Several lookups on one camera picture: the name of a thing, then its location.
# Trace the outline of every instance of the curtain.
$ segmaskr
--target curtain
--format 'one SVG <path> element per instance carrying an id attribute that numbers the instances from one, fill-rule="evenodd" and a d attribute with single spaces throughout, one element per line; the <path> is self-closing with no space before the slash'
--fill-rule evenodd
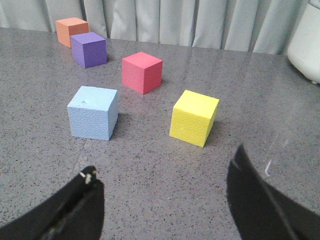
<path id="1" fill-rule="evenodd" d="M 286 54 L 308 0 L 1 0 L 0 27 L 56 32 L 77 17 L 104 38 Z"/>

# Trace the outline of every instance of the light blue cube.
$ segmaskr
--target light blue cube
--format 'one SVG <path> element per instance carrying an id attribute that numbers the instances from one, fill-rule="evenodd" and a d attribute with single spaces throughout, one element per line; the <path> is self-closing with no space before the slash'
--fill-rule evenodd
<path id="1" fill-rule="evenodd" d="M 109 140 L 118 119 L 118 91 L 81 86 L 67 109 L 74 137 Z"/>

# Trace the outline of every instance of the cube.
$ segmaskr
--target cube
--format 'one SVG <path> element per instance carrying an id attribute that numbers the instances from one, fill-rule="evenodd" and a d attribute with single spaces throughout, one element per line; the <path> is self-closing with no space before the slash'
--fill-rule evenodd
<path id="1" fill-rule="evenodd" d="M 219 101 L 185 90 L 173 107 L 169 135 L 204 147 L 217 115 Z"/>
<path id="2" fill-rule="evenodd" d="M 122 84 L 146 94 L 161 84 L 163 61 L 144 52 L 122 59 Z"/>
<path id="3" fill-rule="evenodd" d="M 118 119 L 118 91 L 81 86 L 67 110 L 74 137 L 108 141 Z"/>
<path id="4" fill-rule="evenodd" d="M 55 21 L 55 26 L 59 43 L 66 45 L 69 48 L 72 46 L 70 40 L 72 35 L 89 32 L 88 22 L 77 17 L 57 20 Z"/>
<path id="5" fill-rule="evenodd" d="M 73 59 L 89 68 L 107 62 L 107 41 L 95 32 L 87 32 L 71 36 Z"/>

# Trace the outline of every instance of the gray speckled countertop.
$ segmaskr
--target gray speckled countertop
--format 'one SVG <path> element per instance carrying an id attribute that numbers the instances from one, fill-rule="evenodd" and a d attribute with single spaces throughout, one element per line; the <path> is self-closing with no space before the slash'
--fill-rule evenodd
<path id="1" fill-rule="evenodd" d="M 268 183 L 320 214 L 320 86 L 286 56 L 114 39 L 107 48 L 107 64 L 84 69 L 55 33 L 0 28 L 0 226 L 95 165 L 101 239 L 239 240 L 226 177 L 240 143 Z M 162 84 L 146 95 L 121 83 L 121 59 L 140 51 L 163 60 Z M 67 104 L 80 86 L 118 90 L 110 141 L 71 136 Z M 185 89 L 220 99 L 204 148 L 169 136 Z"/>

